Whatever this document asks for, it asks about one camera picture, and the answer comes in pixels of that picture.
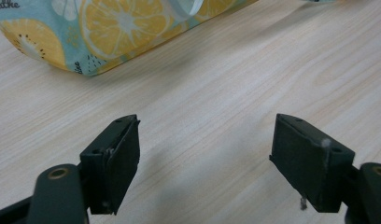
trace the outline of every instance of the lemon print pouch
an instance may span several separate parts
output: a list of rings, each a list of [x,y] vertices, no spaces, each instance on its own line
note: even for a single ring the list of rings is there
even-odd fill
[[[257,0],[0,0],[0,30],[23,54],[93,76]]]

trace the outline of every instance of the table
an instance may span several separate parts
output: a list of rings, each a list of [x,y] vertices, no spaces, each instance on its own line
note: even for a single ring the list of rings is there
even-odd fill
[[[344,223],[300,209],[268,160],[275,115],[381,162],[381,0],[261,0],[97,77],[18,53],[0,33],[0,208],[137,114],[141,160],[114,216],[91,223]]]

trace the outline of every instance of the wooden table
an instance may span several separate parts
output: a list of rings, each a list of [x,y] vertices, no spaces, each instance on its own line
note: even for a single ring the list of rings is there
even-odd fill
[[[101,76],[18,53],[0,33],[0,208],[112,120],[141,119],[141,161],[114,216],[92,223],[344,223],[300,210],[268,160],[276,113],[381,162],[381,0],[261,0]]]

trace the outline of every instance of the citrus print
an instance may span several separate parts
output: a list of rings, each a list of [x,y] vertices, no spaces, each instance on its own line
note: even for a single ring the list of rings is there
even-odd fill
[[[30,19],[0,21],[0,29],[23,54],[67,69],[60,40],[42,21]]]
[[[146,45],[173,19],[160,0],[90,0],[81,6],[79,23],[89,50],[109,60]]]
[[[236,0],[204,0],[199,12],[194,16],[198,21],[206,21],[234,6]]]
[[[94,76],[230,8],[256,1],[12,1],[18,4],[0,7],[0,30],[25,55]]]

